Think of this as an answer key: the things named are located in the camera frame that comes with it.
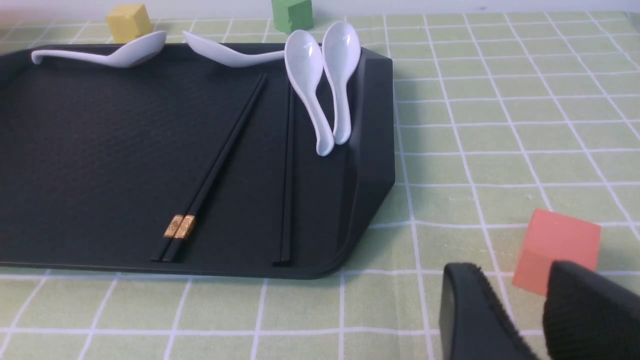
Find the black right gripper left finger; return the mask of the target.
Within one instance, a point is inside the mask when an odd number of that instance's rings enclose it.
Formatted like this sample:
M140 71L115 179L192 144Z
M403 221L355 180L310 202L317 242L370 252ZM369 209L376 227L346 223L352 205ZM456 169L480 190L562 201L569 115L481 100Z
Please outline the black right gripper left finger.
M439 335L445 360L537 360L478 265L444 266Z

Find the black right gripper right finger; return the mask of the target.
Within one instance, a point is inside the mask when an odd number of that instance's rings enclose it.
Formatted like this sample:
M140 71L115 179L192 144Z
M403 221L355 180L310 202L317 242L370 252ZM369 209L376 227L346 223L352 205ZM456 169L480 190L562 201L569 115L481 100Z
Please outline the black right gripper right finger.
M640 299L569 260L551 265L542 332L552 360L637 360Z

